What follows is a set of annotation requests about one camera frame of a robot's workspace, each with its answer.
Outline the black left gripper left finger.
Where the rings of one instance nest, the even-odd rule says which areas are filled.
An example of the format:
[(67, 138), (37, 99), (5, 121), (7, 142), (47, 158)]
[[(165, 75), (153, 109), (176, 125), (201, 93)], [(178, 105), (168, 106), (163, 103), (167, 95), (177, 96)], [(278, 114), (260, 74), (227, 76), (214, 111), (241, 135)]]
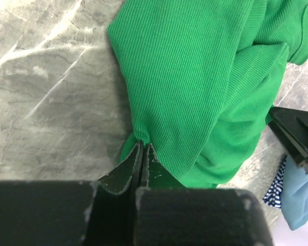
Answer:
[(99, 185), (112, 195), (125, 193), (133, 183), (136, 183), (137, 187), (142, 167), (143, 151), (143, 143), (136, 143), (121, 163), (98, 180)]

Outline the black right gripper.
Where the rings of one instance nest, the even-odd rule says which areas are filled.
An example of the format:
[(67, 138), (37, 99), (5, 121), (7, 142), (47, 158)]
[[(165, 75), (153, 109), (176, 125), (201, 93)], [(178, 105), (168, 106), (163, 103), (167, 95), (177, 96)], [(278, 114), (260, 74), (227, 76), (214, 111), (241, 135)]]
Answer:
[(308, 111), (272, 107), (268, 126), (297, 166), (308, 172)]

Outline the green tank top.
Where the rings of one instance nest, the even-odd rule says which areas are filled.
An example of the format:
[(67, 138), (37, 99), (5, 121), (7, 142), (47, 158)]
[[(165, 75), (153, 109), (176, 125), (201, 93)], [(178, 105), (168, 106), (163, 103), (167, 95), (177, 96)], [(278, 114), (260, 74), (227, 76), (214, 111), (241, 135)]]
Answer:
[(254, 152), (288, 63), (308, 59), (308, 1), (126, 1), (108, 27), (132, 133), (188, 188)]

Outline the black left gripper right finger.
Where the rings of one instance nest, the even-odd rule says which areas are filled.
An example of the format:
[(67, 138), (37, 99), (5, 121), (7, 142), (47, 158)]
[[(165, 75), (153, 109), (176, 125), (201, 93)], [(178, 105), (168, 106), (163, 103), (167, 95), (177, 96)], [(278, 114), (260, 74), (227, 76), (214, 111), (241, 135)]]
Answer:
[(142, 162), (142, 186), (154, 189), (184, 189), (158, 160), (152, 144), (145, 147)]

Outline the teal tank top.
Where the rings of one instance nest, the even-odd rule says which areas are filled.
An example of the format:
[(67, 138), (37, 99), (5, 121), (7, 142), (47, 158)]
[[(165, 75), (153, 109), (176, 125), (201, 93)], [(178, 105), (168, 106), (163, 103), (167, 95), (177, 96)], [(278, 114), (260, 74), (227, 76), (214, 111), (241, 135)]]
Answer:
[(294, 231), (308, 221), (308, 173), (291, 158), (285, 161), (281, 210), (289, 228)]

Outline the blue white striped tank top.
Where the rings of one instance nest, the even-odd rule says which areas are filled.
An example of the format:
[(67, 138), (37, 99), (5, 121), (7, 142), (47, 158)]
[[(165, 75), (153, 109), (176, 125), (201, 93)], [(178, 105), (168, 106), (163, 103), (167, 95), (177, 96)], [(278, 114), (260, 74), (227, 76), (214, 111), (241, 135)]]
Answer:
[(264, 195), (262, 201), (267, 206), (270, 206), (275, 209), (281, 209), (281, 194), (283, 191), (283, 182), (284, 182), (284, 172), (286, 166), (287, 156), (282, 156), (281, 163), (279, 165), (277, 174), (273, 179), (270, 187), (268, 188), (266, 194)]

